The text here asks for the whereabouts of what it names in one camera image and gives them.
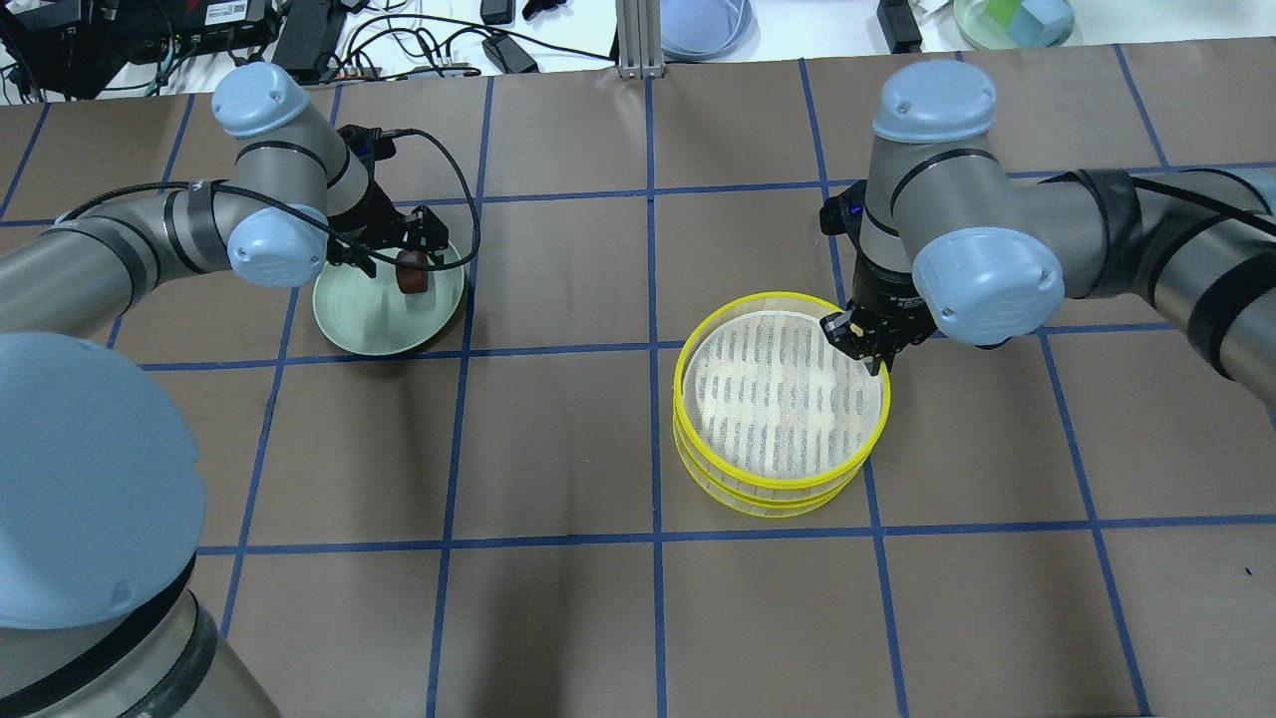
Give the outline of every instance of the white label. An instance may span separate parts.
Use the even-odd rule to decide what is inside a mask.
[[[248,0],[235,0],[234,3],[218,3],[208,6],[204,15],[205,26],[236,23],[248,17]]]

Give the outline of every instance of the light blue cube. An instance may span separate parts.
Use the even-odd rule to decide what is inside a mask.
[[[1059,42],[1072,22],[1067,0],[1023,0],[1005,32],[1020,47],[1046,47]]]

